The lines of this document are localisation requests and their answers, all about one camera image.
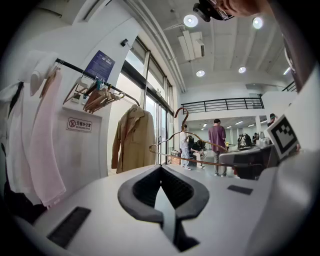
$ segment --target no smoking sign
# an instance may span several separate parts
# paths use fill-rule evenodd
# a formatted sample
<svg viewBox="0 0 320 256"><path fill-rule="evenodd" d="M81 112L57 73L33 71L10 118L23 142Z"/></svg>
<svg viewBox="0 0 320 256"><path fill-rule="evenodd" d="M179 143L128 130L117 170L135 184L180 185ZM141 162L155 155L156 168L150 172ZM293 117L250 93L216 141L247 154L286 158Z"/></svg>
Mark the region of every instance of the no smoking sign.
<svg viewBox="0 0 320 256"><path fill-rule="evenodd" d="M69 117L66 129L67 130L71 130L71 131L91 133L92 122L91 121L87 121L87 120L82 120L82 119Z"/></svg>

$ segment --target blue poster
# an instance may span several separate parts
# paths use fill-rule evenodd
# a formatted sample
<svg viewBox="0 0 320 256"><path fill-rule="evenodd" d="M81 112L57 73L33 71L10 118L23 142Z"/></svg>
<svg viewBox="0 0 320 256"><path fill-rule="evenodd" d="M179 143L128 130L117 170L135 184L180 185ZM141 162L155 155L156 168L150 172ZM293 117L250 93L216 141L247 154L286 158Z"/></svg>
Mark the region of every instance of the blue poster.
<svg viewBox="0 0 320 256"><path fill-rule="evenodd" d="M111 70L115 65L115 61L109 58L102 51L98 50L95 56L90 61L89 65L86 67L85 71L108 81Z"/></svg>

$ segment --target air conditioner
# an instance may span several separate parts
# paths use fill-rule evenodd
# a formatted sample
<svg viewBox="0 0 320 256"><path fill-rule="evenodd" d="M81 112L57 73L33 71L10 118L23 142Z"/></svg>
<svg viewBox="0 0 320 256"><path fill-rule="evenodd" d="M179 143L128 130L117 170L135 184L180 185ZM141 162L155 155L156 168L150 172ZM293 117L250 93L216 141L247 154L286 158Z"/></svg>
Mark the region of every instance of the air conditioner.
<svg viewBox="0 0 320 256"><path fill-rule="evenodd" d="M178 37L186 61L192 61L205 56L205 44L202 41L202 32L189 33L184 31Z"/></svg>

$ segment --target sign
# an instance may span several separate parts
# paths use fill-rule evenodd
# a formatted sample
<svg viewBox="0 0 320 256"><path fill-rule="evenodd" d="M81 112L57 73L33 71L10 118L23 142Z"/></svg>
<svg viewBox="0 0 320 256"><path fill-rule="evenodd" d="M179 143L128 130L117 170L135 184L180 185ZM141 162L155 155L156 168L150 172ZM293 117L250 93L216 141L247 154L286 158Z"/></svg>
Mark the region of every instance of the sign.
<svg viewBox="0 0 320 256"><path fill-rule="evenodd" d="M270 125L266 131L280 159L287 156L298 144L297 136L285 115Z"/></svg>
<svg viewBox="0 0 320 256"><path fill-rule="evenodd" d="M85 71L107 82L114 65L115 61L112 58L98 50Z"/></svg>
<svg viewBox="0 0 320 256"><path fill-rule="evenodd" d="M66 129L85 132L85 133L91 133L92 122L69 117L68 123L66 125Z"/></svg>

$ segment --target beige trench coat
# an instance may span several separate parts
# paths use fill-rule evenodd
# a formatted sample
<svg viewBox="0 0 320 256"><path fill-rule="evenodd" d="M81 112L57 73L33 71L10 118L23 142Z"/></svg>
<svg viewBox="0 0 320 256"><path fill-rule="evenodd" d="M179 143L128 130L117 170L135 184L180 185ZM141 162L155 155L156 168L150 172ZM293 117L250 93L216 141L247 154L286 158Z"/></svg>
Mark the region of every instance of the beige trench coat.
<svg viewBox="0 0 320 256"><path fill-rule="evenodd" d="M127 129L128 113L132 109L136 109L135 117ZM111 168L116 168L116 173L119 174L135 168L154 165L156 154L149 151L149 146L155 143L152 115L141 107L133 105L118 123L112 147Z"/></svg>

